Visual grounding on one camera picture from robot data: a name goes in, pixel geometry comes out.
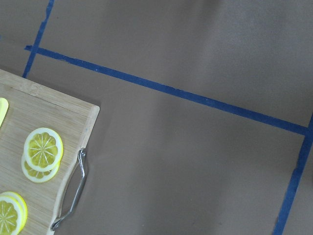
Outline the upper lemon slice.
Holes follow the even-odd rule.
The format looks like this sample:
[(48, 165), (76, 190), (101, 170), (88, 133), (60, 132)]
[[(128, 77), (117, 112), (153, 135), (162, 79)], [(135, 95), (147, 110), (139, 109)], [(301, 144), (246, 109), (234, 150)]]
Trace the upper lemon slice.
[(40, 172), (54, 169), (61, 162), (63, 151), (60, 135), (47, 127), (33, 130), (27, 136), (23, 147), (27, 164)]

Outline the wooden cutting board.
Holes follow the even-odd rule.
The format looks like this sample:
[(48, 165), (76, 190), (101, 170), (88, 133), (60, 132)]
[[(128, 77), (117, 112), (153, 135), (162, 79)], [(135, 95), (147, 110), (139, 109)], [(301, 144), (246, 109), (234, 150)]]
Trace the wooden cutting board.
[[(78, 165), (78, 151), (86, 147), (100, 109), (4, 70), (0, 95), (9, 103), (0, 128), (0, 190), (16, 192), (25, 200), (28, 217), (23, 235), (51, 235)], [(40, 127), (60, 135), (64, 152), (57, 174), (45, 183), (34, 183), (23, 174), (21, 157), (27, 136)]]

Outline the lower stacked lemon slice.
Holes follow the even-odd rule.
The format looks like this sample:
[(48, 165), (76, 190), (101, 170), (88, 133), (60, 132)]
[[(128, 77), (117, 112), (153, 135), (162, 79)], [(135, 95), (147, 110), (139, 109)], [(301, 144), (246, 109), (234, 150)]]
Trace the lower stacked lemon slice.
[(51, 180), (58, 172), (60, 164), (49, 171), (36, 171), (31, 168), (25, 160), (24, 155), (21, 158), (21, 168), (25, 177), (34, 183), (44, 183)]

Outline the yellow plastic knife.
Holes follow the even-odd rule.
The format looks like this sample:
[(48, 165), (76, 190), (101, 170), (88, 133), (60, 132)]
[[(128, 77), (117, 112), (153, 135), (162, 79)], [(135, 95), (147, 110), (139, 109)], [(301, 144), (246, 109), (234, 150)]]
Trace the yellow plastic knife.
[(0, 98), (0, 126), (2, 126), (2, 123), (4, 121), (4, 118), (6, 116), (6, 113), (8, 111), (9, 103), (7, 99), (1, 97)]

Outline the front lemon slice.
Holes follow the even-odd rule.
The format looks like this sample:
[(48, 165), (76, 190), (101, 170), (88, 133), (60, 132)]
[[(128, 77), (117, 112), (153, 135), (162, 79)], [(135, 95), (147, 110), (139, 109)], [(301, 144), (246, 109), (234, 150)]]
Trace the front lemon slice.
[(0, 234), (18, 235), (26, 225), (28, 217), (24, 199), (12, 191), (0, 194)]

